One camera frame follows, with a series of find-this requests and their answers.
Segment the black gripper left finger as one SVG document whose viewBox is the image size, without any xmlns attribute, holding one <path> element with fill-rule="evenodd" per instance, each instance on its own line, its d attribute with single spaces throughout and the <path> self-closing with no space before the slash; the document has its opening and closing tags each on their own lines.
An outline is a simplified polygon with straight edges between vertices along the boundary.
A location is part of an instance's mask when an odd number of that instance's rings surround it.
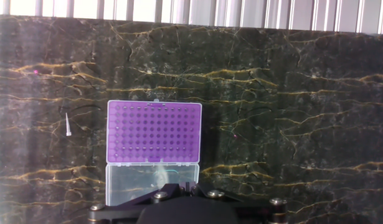
<svg viewBox="0 0 383 224">
<path fill-rule="evenodd" d="M 169 199 L 185 196 L 187 193 L 187 182 L 180 184 L 165 184 L 162 188 L 144 194 L 133 200 L 115 206 L 102 203 L 92 205 L 88 209 L 88 224 L 114 224 L 138 221 L 141 212 L 149 205 L 164 202 Z"/>
</svg>

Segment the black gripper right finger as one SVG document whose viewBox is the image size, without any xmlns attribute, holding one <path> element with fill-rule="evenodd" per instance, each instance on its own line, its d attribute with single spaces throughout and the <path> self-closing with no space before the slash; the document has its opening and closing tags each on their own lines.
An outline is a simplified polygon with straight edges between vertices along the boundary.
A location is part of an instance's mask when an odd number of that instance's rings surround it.
<svg viewBox="0 0 383 224">
<path fill-rule="evenodd" d="M 211 184 L 197 184 L 191 187 L 190 194 L 210 202 L 224 202 L 235 213 L 237 223 L 288 224 L 288 203 L 283 198 L 252 199 L 215 188 Z"/>
</svg>

